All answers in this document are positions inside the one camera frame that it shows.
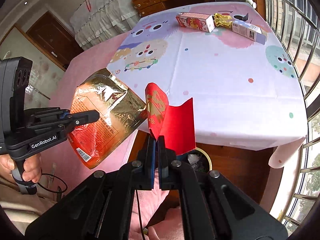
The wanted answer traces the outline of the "left hand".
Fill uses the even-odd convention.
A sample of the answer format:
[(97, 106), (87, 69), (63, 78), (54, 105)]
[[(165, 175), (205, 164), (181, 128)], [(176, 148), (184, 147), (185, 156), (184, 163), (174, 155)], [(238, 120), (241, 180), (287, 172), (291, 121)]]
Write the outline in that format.
[[(32, 181), (33, 183), (38, 183), (42, 171), (41, 171), (41, 154), (38, 153), (25, 160), (24, 162), (24, 172), (22, 178), (24, 181)], [(9, 182), (15, 183), (12, 177), (12, 171), (15, 169), (14, 161), (11, 159), (10, 155), (1, 155), (1, 177)]]

